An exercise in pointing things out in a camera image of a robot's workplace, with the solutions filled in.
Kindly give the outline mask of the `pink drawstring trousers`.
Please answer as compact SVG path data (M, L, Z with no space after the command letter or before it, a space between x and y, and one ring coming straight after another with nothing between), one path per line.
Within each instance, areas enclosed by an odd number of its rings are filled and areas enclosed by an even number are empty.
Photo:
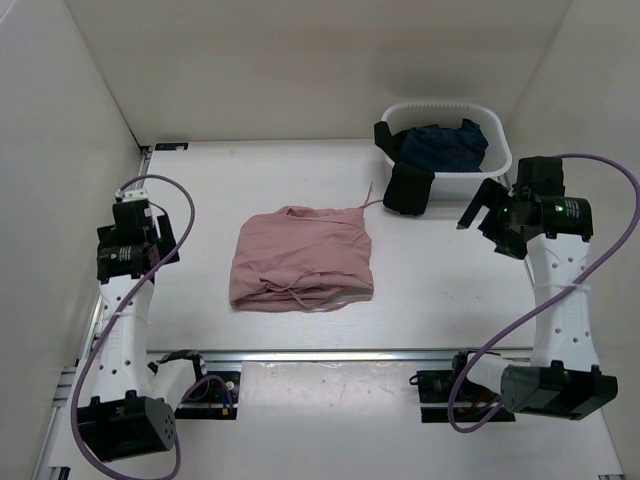
M372 299L372 240L365 209L284 206L248 219L232 260L235 311L332 311Z

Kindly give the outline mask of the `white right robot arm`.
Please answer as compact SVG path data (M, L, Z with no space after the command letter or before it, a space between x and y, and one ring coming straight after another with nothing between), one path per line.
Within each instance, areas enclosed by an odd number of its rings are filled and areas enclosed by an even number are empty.
M491 352L460 351L452 362L450 390L470 400L485 388L510 413L581 420L618 393L616 377L600 370L587 289L577 279L588 266L591 206L566 196L561 158L537 156L519 161L511 190L484 181L459 227L468 228L481 208L488 213L479 229L496 252L530 265L534 344L527 365Z

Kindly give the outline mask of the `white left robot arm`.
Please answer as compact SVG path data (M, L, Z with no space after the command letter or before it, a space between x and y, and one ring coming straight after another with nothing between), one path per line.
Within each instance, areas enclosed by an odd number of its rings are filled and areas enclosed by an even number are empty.
M183 396L206 395L210 377L202 356L180 350L147 358L149 311L155 280L149 271L179 257L166 214L146 199L119 199L114 222L98 228L97 280L104 301L97 372L79 402L79 436L101 462L169 451L177 434L175 411Z

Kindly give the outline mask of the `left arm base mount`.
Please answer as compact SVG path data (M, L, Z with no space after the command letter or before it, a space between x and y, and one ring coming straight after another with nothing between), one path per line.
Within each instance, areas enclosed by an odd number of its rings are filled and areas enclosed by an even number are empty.
M209 370L197 350L167 353L147 364L151 397L174 408L176 419L235 420L241 370Z

